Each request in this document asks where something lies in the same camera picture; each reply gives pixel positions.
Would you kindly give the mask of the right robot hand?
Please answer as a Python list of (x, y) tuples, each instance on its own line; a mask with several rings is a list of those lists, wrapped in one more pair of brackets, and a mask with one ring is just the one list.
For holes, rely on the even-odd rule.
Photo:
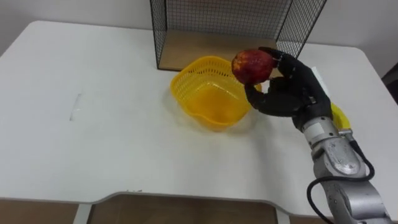
[(312, 119), (333, 119), (331, 101), (310, 67), (283, 51), (270, 47), (259, 47), (259, 50), (272, 56), (274, 68), (282, 75), (269, 80), (266, 93), (253, 85), (244, 86), (254, 109), (270, 116), (291, 117), (299, 131)]

